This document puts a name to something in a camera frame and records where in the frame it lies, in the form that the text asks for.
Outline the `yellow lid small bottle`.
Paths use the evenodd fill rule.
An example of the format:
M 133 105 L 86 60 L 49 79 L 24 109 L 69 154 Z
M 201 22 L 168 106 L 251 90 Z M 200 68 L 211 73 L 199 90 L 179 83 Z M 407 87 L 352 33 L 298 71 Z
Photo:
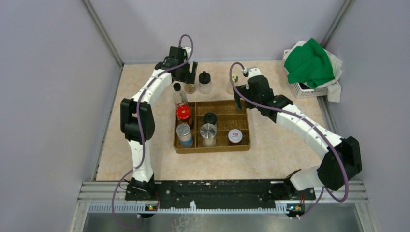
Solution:
M 231 76 L 231 80 L 229 80 L 228 83 L 227 83 L 226 90 L 229 94 L 234 95 L 233 85 L 236 86 L 238 84 L 238 81 L 239 81 L 239 76 L 236 75 L 236 74 L 233 74 Z

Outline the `small black cap bottle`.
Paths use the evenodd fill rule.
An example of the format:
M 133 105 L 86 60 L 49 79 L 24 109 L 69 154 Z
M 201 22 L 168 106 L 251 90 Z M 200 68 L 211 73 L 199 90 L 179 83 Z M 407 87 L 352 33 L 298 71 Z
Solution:
M 196 91 L 196 86 L 195 84 L 184 84 L 184 91 L 187 94 L 192 94 Z

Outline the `white plastic basket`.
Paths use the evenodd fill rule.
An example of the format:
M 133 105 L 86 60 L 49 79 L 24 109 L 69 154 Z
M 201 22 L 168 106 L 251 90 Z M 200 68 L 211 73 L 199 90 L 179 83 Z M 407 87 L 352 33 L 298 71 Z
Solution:
M 291 87 L 296 98 L 320 97 L 326 96 L 328 93 L 325 87 L 312 89 L 303 83 L 292 83 Z

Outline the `tall glass sauce bottle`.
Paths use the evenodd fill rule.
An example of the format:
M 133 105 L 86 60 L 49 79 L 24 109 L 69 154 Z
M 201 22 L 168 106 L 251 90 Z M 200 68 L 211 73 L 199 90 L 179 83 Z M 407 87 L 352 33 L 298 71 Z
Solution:
M 188 99 L 186 93 L 181 89 L 180 83 L 173 84 L 173 101 L 175 105 L 175 110 L 182 106 L 188 106 Z

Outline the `white lid dark jar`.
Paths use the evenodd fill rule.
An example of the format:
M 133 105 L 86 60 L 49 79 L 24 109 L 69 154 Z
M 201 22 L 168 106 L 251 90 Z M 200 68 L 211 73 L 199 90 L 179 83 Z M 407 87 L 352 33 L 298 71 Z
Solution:
M 239 129 L 232 129 L 228 133 L 229 145 L 241 145 L 243 140 L 243 133 Z

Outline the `black cap shaker front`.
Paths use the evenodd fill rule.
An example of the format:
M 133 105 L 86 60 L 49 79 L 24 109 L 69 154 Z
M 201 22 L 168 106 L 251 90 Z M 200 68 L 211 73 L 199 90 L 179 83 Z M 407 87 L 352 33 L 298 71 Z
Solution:
M 203 123 L 204 124 L 212 124 L 217 127 L 217 115 L 212 112 L 208 112 L 203 116 Z

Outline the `red lid sauce jar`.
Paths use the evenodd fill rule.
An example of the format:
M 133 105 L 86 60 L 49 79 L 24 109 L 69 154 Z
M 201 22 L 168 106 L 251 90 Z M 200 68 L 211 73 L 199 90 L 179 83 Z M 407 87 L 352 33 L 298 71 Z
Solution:
M 192 111 L 188 106 L 183 105 L 178 107 L 176 117 L 180 123 L 186 123 L 191 129 L 193 128 Z

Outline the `woven bamboo divided tray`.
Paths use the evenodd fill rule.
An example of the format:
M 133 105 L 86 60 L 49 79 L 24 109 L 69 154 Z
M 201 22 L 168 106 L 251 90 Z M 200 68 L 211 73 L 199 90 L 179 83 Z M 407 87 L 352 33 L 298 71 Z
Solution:
M 196 101 L 188 103 L 193 120 L 193 129 L 191 130 L 193 144 L 191 147 L 184 147 L 175 132 L 173 146 L 176 153 L 189 154 L 249 150 L 251 141 L 248 114 L 245 101 L 240 100 L 240 103 L 241 109 L 237 109 L 235 100 Z M 214 113 L 217 116 L 216 145 L 213 147 L 205 147 L 203 145 L 203 138 L 200 135 L 200 127 L 204 124 L 203 118 L 206 113 Z M 232 129 L 238 129 L 243 134 L 239 145 L 231 145 L 228 140 L 228 133 Z

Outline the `clear jar silver lid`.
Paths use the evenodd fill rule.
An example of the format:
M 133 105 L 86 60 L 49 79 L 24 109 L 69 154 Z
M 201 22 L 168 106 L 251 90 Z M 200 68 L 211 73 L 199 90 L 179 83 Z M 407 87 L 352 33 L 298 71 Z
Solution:
M 217 127 L 214 124 L 206 123 L 202 125 L 200 135 L 203 138 L 204 147 L 214 147 L 216 145 Z

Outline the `silver lid jar blue label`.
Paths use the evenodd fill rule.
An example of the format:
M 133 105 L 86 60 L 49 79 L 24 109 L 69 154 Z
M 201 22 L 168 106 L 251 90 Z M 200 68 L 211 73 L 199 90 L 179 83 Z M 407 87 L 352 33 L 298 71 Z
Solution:
M 182 123 L 176 127 L 176 134 L 183 147 L 192 147 L 193 137 L 191 128 L 188 124 Z

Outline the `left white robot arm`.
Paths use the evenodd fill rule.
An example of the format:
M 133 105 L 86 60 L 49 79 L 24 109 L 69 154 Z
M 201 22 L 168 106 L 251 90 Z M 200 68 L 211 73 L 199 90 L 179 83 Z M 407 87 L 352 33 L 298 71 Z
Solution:
M 190 62 L 192 54 L 192 46 L 170 47 L 169 55 L 155 65 L 143 87 L 120 103 L 120 130 L 132 153 L 132 178 L 127 190 L 144 200 L 151 199 L 155 194 L 149 155 L 149 140 L 155 131 L 152 106 L 174 81 L 194 83 L 197 62 Z

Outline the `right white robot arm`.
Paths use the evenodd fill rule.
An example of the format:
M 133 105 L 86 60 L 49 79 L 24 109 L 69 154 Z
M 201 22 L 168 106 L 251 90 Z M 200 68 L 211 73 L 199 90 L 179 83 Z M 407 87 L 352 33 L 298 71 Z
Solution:
M 297 199 L 303 190 L 313 187 L 339 190 L 362 171 L 357 139 L 343 138 L 313 121 L 292 100 L 275 95 L 263 75 L 250 77 L 246 84 L 235 86 L 233 91 L 238 109 L 256 108 L 261 115 L 298 136 L 322 160 L 317 167 L 294 171 L 287 177 L 289 183 L 283 186 L 287 198 Z

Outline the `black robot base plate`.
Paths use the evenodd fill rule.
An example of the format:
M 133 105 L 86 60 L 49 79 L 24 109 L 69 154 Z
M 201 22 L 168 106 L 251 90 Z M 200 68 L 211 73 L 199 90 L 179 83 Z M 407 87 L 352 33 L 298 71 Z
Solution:
M 155 201 L 160 209 L 273 209 L 278 201 L 315 200 L 312 188 L 297 191 L 288 179 L 164 180 L 155 181 L 152 195 L 127 190 L 127 201 Z

